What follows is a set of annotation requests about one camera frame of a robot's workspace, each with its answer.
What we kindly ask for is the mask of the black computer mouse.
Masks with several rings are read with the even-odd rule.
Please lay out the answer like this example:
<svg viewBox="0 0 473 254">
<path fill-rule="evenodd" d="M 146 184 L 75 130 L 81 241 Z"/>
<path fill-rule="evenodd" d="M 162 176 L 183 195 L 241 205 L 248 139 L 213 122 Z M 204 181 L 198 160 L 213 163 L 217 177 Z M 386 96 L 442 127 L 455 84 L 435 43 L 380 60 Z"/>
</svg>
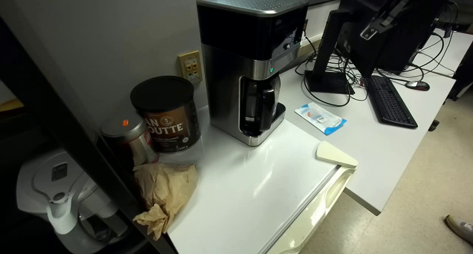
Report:
<svg viewBox="0 0 473 254">
<path fill-rule="evenodd" d="M 415 89 L 424 92 L 427 92 L 430 89 L 430 85 L 424 81 L 407 81 L 404 86 L 409 89 Z"/>
</svg>

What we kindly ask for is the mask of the crumpled brown paper bag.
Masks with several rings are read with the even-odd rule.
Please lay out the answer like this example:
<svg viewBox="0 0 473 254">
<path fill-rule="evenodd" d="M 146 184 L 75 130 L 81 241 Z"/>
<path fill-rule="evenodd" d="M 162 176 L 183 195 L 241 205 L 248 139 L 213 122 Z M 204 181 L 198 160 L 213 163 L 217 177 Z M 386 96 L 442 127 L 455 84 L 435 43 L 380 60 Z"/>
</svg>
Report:
<svg viewBox="0 0 473 254">
<path fill-rule="evenodd" d="M 191 199 L 198 182 L 195 164 L 150 163 L 133 169 L 146 211 L 133 218 L 157 241 Z"/>
</svg>

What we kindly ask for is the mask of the black shelf frame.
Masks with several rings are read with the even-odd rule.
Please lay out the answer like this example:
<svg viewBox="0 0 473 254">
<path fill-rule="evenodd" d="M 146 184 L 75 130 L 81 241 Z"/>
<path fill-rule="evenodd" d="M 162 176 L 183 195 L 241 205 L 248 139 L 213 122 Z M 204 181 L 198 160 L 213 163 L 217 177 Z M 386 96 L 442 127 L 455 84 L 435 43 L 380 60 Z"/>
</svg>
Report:
<svg viewBox="0 0 473 254">
<path fill-rule="evenodd" d="M 69 83 L 47 78 L 0 17 L 0 80 L 132 220 L 145 210 L 130 172 L 99 135 Z"/>
</svg>

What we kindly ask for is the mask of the glass coffee carafe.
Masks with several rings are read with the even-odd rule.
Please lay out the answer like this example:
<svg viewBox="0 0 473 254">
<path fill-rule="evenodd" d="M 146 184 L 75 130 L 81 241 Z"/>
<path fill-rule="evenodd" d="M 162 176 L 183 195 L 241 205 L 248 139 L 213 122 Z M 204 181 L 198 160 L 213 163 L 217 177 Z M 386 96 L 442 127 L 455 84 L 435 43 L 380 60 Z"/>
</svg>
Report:
<svg viewBox="0 0 473 254">
<path fill-rule="evenodd" d="M 240 129 L 249 136 L 268 131 L 275 121 L 281 81 L 279 73 L 256 81 L 241 79 Z"/>
</svg>

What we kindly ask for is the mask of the black and silver coffeemaker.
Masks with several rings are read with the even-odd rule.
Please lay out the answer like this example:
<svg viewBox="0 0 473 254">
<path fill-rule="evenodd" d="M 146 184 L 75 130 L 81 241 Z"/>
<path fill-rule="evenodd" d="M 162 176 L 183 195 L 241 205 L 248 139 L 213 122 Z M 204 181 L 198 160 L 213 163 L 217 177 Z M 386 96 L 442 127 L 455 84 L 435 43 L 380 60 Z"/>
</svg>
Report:
<svg viewBox="0 0 473 254">
<path fill-rule="evenodd" d="M 258 146 L 279 126 L 278 102 L 268 131 L 240 129 L 243 77 L 261 81 L 294 61 L 301 47 L 308 0 L 197 0 L 211 124 L 248 146 Z"/>
</svg>

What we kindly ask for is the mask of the large brown coffee can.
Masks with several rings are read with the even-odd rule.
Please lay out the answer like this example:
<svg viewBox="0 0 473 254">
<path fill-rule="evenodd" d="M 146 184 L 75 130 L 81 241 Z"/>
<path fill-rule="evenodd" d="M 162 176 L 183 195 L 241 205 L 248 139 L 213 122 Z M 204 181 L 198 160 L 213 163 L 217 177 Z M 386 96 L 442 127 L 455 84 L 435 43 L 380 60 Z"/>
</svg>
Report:
<svg viewBox="0 0 473 254">
<path fill-rule="evenodd" d="M 131 90 L 130 101 L 143 117 L 157 152 L 182 152 L 200 139 L 190 81 L 170 75 L 153 77 Z"/>
</svg>

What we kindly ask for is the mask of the beige wall socket plate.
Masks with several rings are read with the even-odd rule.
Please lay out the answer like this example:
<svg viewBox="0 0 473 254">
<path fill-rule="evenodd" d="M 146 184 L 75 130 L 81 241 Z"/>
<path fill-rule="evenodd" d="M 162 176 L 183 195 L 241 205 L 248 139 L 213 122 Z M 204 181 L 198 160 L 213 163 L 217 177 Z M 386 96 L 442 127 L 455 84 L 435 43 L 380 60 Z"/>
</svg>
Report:
<svg viewBox="0 0 473 254">
<path fill-rule="evenodd" d="M 200 53 L 194 50 L 177 56 L 181 77 L 191 82 L 193 85 L 199 84 L 203 80 L 202 64 Z"/>
</svg>

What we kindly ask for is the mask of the small silver coffee can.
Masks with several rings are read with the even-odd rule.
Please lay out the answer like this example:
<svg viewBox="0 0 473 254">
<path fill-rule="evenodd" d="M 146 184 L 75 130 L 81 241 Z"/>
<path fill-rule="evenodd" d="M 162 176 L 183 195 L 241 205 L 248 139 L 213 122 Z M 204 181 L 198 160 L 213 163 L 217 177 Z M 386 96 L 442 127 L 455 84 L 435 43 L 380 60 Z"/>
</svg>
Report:
<svg viewBox="0 0 473 254">
<path fill-rule="evenodd" d="M 100 132 L 127 169 L 159 159 L 146 122 L 135 111 L 122 111 L 110 116 L 102 122 Z"/>
</svg>

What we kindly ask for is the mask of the black monitor on stand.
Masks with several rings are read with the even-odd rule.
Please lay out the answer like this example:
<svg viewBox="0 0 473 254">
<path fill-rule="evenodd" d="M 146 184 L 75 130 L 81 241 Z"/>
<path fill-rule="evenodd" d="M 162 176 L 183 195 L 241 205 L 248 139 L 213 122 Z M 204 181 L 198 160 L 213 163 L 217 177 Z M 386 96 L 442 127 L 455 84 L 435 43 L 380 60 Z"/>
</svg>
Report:
<svg viewBox="0 0 473 254">
<path fill-rule="evenodd" d="M 345 68 L 330 72 L 338 50 L 363 77 L 376 68 L 399 73 L 433 31 L 434 20 L 449 0 L 341 0 L 332 10 L 313 70 L 306 72 L 310 92 L 353 94 Z"/>
</svg>

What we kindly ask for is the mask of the blue and white packet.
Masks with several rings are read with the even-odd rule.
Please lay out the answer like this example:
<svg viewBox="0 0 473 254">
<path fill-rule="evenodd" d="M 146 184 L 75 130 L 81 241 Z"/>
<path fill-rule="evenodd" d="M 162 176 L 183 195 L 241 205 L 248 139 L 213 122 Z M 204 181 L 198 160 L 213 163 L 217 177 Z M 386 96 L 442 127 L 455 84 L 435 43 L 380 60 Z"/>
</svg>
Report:
<svg viewBox="0 0 473 254">
<path fill-rule="evenodd" d="M 324 135 L 331 135 L 338 131 L 347 122 L 318 104 L 311 102 L 295 109 L 295 113 L 315 126 Z"/>
</svg>

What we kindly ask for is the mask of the cream plastic wedge piece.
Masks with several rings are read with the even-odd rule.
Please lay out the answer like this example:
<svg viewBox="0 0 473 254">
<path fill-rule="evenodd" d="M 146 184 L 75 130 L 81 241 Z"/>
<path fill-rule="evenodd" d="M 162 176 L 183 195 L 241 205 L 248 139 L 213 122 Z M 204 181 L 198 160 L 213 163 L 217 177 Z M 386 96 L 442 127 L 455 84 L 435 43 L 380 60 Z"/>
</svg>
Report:
<svg viewBox="0 0 473 254">
<path fill-rule="evenodd" d="M 338 149 L 336 146 L 327 141 L 322 141 L 319 143 L 315 157 L 319 161 L 324 161 L 351 169 L 356 169 L 356 167 L 359 165 L 355 158 L 351 157 L 344 151 L 341 151 L 341 149 Z"/>
</svg>

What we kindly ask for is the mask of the white desk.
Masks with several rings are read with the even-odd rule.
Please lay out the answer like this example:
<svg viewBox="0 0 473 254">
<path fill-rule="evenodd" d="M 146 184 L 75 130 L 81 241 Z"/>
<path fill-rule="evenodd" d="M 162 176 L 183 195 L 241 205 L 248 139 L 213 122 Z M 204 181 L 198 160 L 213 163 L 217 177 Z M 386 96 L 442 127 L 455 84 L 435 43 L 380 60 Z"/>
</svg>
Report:
<svg viewBox="0 0 473 254">
<path fill-rule="evenodd" d="M 345 192 L 371 213 L 380 214 L 403 175 L 409 161 L 429 126 L 446 100 L 455 80 L 456 70 L 468 48 L 473 35 L 460 32 L 445 40 L 442 47 L 439 38 L 433 35 L 427 45 L 430 48 L 417 54 L 415 65 L 408 72 L 394 75 L 395 88 L 418 124 L 417 129 L 405 129 L 379 123 L 365 89 L 355 87 L 355 95 L 348 99 L 339 94 L 316 93 L 315 96 L 335 104 L 323 105 L 329 112 L 347 120 L 347 123 L 332 135 L 326 136 L 295 113 L 295 109 L 314 101 L 302 83 L 301 73 L 289 69 L 282 73 L 280 98 L 286 106 L 285 118 L 315 138 L 328 141 L 358 160 L 358 167 L 346 186 Z M 407 81 L 424 81 L 430 85 L 427 92 L 409 89 Z"/>
</svg>

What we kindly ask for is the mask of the white water filter pitcher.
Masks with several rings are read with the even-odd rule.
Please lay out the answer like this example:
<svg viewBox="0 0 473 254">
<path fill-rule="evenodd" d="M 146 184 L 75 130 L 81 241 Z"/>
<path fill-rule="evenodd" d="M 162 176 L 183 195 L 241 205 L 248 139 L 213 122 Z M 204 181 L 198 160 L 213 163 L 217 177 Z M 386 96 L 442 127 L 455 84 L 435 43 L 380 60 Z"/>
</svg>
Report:
<svg viewBox="0 0 473 254">
<path fill-rule="evenodd" d="M 16 200 L 19 210 L 49 222 L 72 254 L 95 254 L 129 233 L 115 203 L 62 148 L 22 165 Z"/>
</svg>

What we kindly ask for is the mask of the black keyboard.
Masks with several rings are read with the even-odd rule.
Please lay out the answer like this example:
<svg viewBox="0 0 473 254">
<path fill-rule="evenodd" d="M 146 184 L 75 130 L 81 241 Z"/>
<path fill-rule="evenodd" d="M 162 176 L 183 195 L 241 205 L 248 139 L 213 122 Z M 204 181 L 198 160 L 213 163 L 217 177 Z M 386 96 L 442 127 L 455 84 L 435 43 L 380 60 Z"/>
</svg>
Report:
<svg viewBox="0 0 473 254">
<path fill-rule="evenodd" d="M 417 122 L 389 78 L 372 75 L 363 82 L 380 123 L 417 129 Z"/>
</svg>

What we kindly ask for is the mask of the white mini fridge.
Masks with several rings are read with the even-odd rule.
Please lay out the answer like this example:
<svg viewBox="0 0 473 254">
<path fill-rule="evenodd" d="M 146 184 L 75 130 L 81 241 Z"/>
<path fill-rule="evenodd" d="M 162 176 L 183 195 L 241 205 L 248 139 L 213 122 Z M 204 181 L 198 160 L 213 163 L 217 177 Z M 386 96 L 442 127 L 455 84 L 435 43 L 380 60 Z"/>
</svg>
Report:
<svg viewBox="0 0 473 254">
<path fill-rule="evenodd" d="M 178 254 L 298 254 L 353 168 L 316 158 L 320 141 L 287 120 L 250 147 L 197 111 L 201 138 L 165 163 L 196 166 L 197 187 L 168 230 Z"/>
</svg>

